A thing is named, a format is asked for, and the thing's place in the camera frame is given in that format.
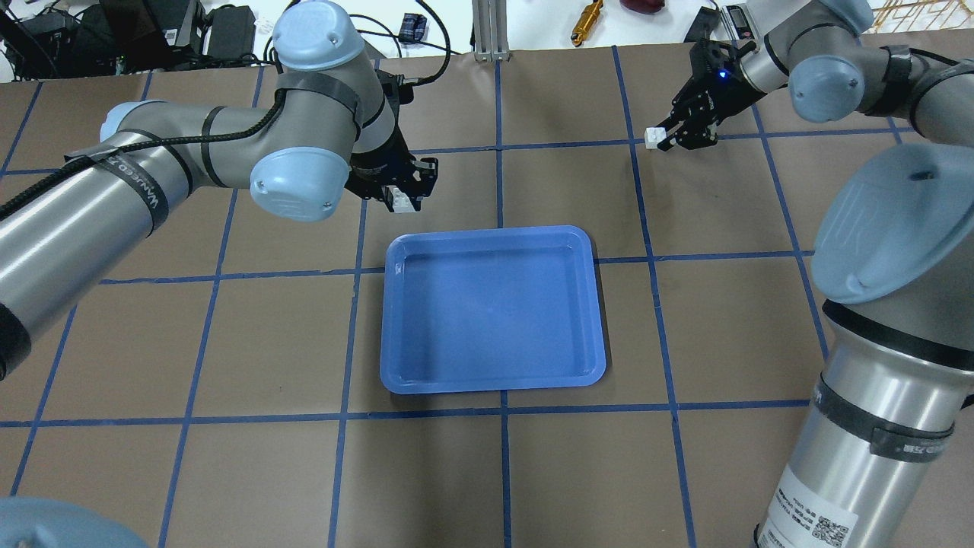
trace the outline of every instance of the label sticker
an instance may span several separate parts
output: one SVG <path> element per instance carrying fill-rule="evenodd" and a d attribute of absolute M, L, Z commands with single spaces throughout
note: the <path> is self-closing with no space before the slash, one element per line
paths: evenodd
<path fill-rule="evenodd" d="M 822 498 L 785 467 L 759 548 L 844 548 L 859 516 Z"/>

